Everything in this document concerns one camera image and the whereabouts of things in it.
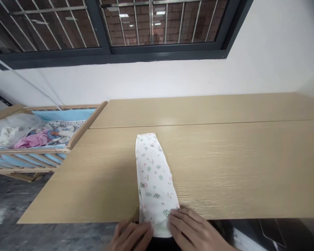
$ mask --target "white patterned cloth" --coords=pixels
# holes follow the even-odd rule
[[[171,209],[179,209],[179,202],[170,168],[156,134],[137,135],[135,151],[140,223],[150,221],[154,237],[171,237],[167,218]]]

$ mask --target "person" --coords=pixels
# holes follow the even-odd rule
[[[236,251],[204,218],[190,209],[172,209],[168,227],[182,251]],[[128,221],[117,224],[107,251],[145,251],[152,240],[151,223]]]

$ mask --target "white cord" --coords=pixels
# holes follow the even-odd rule
[[[275,246],[276,250],[279,251],[278,244],[275,241],[273,241],[273,246]]]
[[[17,71],[15,71],[14,69],[12,69],[11,67],[9,67],[7,64],[5,64],[4,62],[2,62],[0,60],[0,64],[2,64],[3,66],[5,66],[8,70],[10,70],[11,72],[13,72],[15,75],[17,75],[19,78],[23,79],[25,82],[27,82],[30,86],[34,87],[36,90],[38,90],[40,93],[42,93],[44,96],[46,96],[47,98],[49,98],[55,105],[56,107],[61,111],[62,109],[57,105],[57,103],[53,100],[52,97],[50,97],[48,94],[46,94],[44,91],[42,91],[40,88],[38,88],[36,85],[34,85],[33,83],[31,83],[28,79],[26,79],[25,77],[23,77],[21,74],[19,74]]]

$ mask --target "wood grain surface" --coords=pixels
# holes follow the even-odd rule
[[[137,134],[154,132],[181,206],[206,219],[314,217],[314,121],[90,129],[18,223],[111,222],[139,208]]]
[[[314,119],[314,99],[295,93],[111,100],[95,128]]]

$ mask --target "concrete floor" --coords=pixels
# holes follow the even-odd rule
[[[16,224],[50,177],[28,183],[0,175],[0,251],[105,250],[116,223]]]

